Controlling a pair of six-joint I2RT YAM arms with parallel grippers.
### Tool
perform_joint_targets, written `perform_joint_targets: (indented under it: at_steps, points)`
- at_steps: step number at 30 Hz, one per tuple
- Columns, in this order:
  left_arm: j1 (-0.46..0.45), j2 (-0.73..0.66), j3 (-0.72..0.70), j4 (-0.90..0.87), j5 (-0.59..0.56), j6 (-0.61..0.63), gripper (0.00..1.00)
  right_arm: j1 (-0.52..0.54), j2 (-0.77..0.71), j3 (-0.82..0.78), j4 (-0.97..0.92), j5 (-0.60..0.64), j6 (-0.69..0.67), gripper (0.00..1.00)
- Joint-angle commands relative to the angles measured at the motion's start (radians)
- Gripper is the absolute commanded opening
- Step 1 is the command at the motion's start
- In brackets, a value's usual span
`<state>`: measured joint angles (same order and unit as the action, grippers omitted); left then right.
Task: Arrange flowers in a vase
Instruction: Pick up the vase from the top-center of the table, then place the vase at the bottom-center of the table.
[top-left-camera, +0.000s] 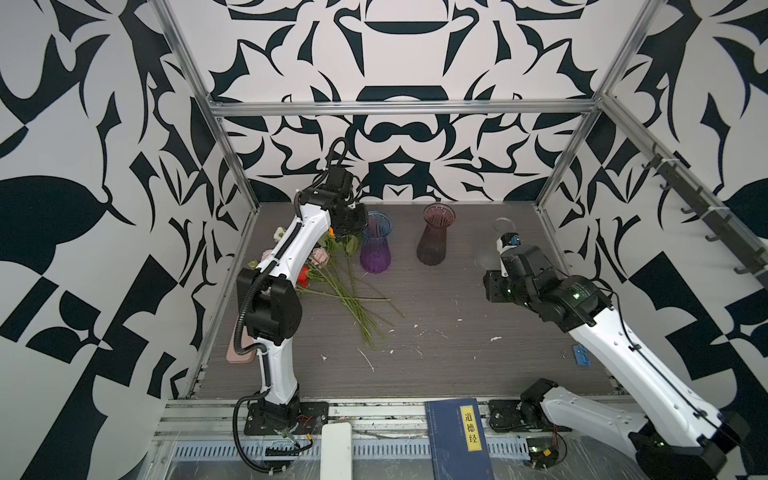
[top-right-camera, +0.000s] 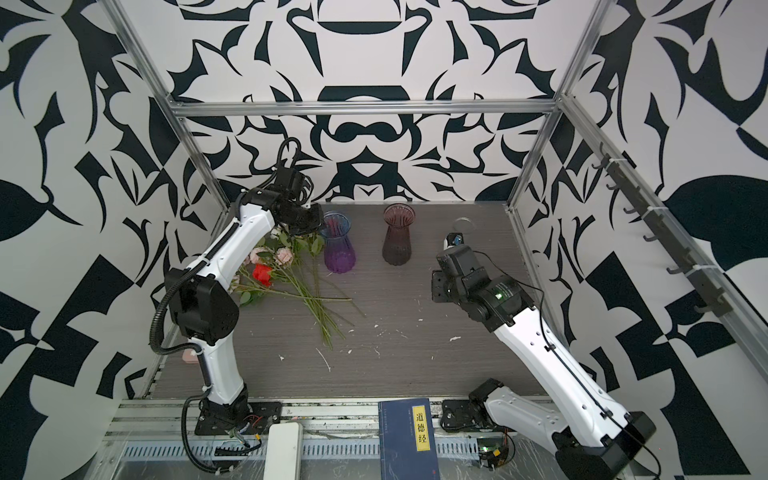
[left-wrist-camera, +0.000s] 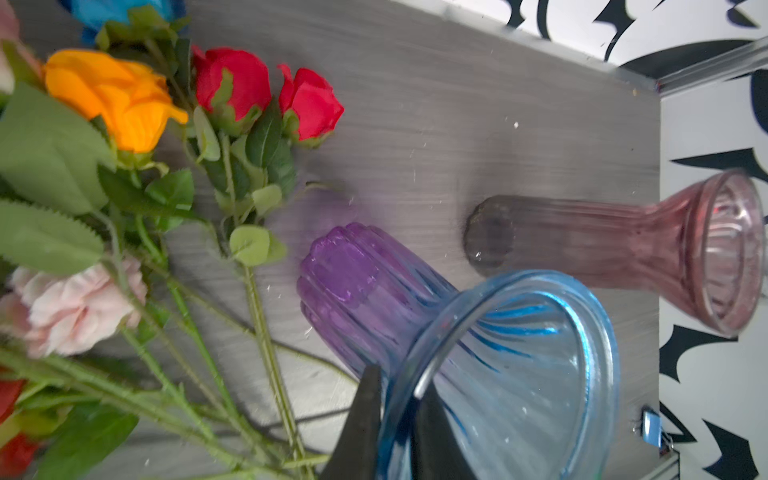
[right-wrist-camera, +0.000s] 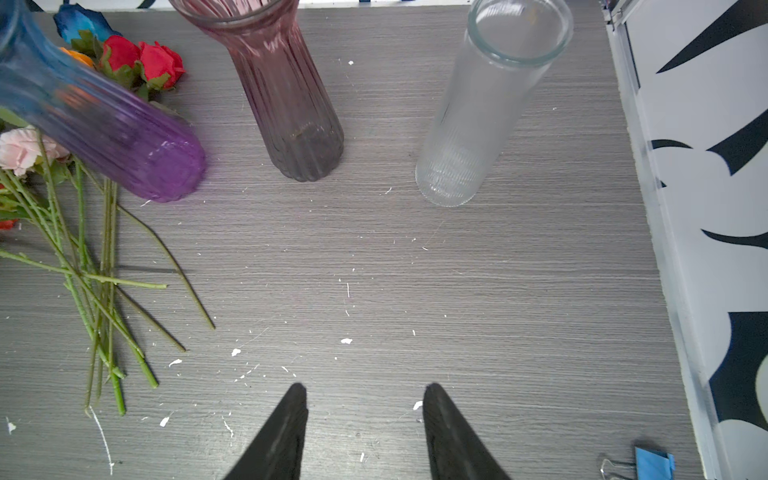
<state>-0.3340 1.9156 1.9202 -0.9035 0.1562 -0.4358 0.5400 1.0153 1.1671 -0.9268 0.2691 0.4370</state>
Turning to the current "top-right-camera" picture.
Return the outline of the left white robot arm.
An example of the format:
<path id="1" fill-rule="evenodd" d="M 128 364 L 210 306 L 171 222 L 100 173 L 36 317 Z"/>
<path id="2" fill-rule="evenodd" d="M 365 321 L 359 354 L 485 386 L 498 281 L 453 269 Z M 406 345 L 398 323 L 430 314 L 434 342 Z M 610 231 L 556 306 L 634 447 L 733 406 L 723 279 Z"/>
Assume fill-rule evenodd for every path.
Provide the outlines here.
<path id="1" fill-rule="evenodd" d="M 293 235 L 320 228 L 323 213 L 309 200 L 312 189 L 299 170 L 278 166 L 265 184 L 239 194 L 228 227 L 200 256 L 165 275 L 166 293 L 151 321 L 149 346 L 157 355 L 193 350 L 200 357 L 205 431 L 241 431 L 251 414 L 234 352 L 239 306 L 228 292 L 231 281 L 275 227 Z"/>

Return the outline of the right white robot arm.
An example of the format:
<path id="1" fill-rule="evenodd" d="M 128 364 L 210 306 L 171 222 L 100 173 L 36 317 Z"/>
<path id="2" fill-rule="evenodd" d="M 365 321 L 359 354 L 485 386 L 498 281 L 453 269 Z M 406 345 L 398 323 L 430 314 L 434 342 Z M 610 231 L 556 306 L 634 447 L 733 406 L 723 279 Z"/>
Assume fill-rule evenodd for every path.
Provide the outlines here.
<path id="1" fill-rule="evenodd" d="M 544 318 L 533 286 L 506 272 L 492 278 L 465 244 L 436 260 L 432 299 L 452 303 L 510 349 L 546 390 L 546 408 L 489 379 L 471 399 L 499 427 L 511 429 L 554 455 L 569 479 L 616 479 L 656 432 L 649 416 L 629 411 L 581 367 Z"/>

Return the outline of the purple blue glass vase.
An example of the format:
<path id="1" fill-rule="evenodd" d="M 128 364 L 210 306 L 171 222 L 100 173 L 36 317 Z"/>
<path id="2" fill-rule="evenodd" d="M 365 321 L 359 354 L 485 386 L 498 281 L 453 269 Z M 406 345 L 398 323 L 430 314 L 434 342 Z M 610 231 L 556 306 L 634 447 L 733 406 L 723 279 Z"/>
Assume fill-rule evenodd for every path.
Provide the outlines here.
<path id="1" fill-rule="evenodd" d="M 351 271 L 356 263 L 356 254 L 349 238 L 351 222 L 338 211 L 324 214 L 324 262 L 327 269 L 336 274 Z"/>

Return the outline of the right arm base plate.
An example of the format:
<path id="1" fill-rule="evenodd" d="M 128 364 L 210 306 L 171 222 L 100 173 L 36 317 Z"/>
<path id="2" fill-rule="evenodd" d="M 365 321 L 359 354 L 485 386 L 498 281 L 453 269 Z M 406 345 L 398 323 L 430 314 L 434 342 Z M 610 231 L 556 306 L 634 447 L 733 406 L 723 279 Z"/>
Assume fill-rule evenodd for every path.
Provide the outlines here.
<path id="1" fill-rule="evenodd" d="M 449 433 L 491 432 L 498 426 L 485 408 L 473 400 L 447 399 L 441 402 L 440 427 Z"/>

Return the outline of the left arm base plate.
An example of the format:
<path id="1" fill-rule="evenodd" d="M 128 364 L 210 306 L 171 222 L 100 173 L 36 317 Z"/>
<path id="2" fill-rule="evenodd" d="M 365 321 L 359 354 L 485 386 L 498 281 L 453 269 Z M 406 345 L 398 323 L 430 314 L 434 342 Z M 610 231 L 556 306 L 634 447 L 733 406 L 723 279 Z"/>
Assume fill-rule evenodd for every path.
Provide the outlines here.
<path id="1" fill-rule="evenodd" d="M 282 407 L 283 403 L 279 401 L 225 406 L 203 400 L 194 433 L 198 436 L 224 435 L 236 428 L 243 435 L 266 434 L 272 425 L 280 422 Z"/>

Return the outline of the dark maroon glass vase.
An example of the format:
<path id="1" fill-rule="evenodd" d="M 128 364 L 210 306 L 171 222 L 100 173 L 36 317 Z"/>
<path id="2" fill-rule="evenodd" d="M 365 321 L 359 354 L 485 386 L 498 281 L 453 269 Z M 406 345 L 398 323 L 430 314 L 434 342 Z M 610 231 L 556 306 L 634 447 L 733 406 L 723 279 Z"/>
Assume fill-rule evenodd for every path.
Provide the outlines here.
<path id="1" fill-rule="evenodd" d="M 382 257 L 392 266 L 402 266 L 412 255 L 410 226 L 415 220 L 415 211 L 407 204 L 396 203 L 385 208 L 383 219 L 387 232 Z"/>

